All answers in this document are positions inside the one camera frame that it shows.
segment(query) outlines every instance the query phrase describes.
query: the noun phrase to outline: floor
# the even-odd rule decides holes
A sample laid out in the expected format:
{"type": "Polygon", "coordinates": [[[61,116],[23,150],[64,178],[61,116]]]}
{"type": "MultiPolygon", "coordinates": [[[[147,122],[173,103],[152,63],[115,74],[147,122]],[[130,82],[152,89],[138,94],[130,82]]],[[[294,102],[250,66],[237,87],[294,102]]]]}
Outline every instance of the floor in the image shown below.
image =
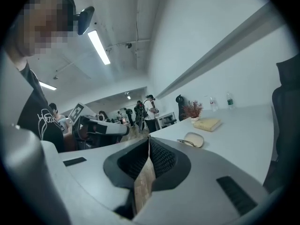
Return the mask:
{"type": "MultiPolygon", "coordinates": [[[[148,137],[148,135],[148,129],[143,130],[141,133],[139,133],[139,129],[135,125],[133,127],[130,127],[129,134],[122,137],[121,142],[125,142],[135,138],[148,137]]],[[[143,206],[149,199],[151,194],[151,185],[154,180],[155,174],[153,170],[153,164],[150,158],[148,158],[145,166],[135,180],[135,207],[137,213],[143,208],[143,206]]]]}

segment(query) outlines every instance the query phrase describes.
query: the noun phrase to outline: black t-shirt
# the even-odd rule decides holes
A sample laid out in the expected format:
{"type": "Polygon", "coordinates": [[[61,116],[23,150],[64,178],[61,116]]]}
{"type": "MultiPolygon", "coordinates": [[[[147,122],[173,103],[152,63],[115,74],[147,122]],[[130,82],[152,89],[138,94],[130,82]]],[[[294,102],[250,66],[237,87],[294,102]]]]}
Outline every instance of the black t-shirt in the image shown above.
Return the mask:
{"type": "Polygon", "coordinates": [[[54,143],[58,152],[64,152],[63,133],[52,109],[48,106],[37,77],[28,64],[20,72],[33,87],[33,92],[21,112],[18,125],[35,133],[40,140],[54,143]]]}

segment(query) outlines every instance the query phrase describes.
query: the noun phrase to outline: plastic bottle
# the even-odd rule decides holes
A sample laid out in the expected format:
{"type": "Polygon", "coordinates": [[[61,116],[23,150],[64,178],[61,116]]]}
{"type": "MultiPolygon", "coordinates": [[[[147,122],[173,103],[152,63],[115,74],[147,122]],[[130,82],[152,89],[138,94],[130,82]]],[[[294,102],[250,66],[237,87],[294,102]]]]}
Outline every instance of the plastic bottle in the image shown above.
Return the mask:
{"type": "Polygon", "coordinates": [[[234,109],[233,99],[229,92],[227,93],[227,103],[229,109],[234,109]]]}
{"type": "Polygon", "coordinates": [[[210,107],[211,107],[213,112],[215,112],[218,109],[218,107],[216,105],[216,102],[215,102],[215,99],[212,98],[212,97],[210,98],[210,107]]]}

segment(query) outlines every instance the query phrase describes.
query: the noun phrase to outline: white ceiling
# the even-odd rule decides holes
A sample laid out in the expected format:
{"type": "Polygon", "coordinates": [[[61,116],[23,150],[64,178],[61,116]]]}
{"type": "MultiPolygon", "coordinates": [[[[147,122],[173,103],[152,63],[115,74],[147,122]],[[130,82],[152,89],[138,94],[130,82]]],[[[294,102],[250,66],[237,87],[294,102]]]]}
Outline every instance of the white ceiling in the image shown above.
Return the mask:
{"type": "Polygon", "coordinates": [[[124,77],[144,73],[152,28],[159,0],[74,0],[77,12],[94,6],[95,13],[87,32],[97,30],[111,62],[104,65],[87,32],[74,34],[67,43],[57,44],[44,54],[28,59],[39,80],[57,87],[44,89],[48,100],[70,99],[92,88],[101,88],[124,77]],[[124,43],[132,43],[130,49],[124,43]]]}

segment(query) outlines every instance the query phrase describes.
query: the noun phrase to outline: ceiling pipe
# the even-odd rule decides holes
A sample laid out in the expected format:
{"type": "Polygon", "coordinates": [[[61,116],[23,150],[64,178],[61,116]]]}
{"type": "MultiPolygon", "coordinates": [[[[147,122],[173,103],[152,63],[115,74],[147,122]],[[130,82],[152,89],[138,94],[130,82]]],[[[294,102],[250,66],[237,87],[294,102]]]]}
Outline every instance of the ceiling pipe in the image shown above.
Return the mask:
{"type": "Polygon", "coordinates": [[[111,47],[115,47],[115,46],[126,45],[127,43],[136,43],[136,42],[139,42],[139,43],[147,43],[147,42],[150,42],[150,41],[151,41],[150,39],[143,39],[143,40],[138,40],[138,41],[129,41],[129,42],[124,42],[124,43],[117,43],[117,44],[108,46],[108,47],[106,47],[105,49],[108,49],[108,48],[111,48],[111,47]]]}
{"type": "Polygon", "coordinates": [[[140,0],[137,0],[136,6],[136,42],[135,42],[135,68],[137,69],[137,46],[138,46],[138,39],[139,39],[139,32],[138,32],[138,24],[139,24],[139,13],[140,13],[140,0]]]}

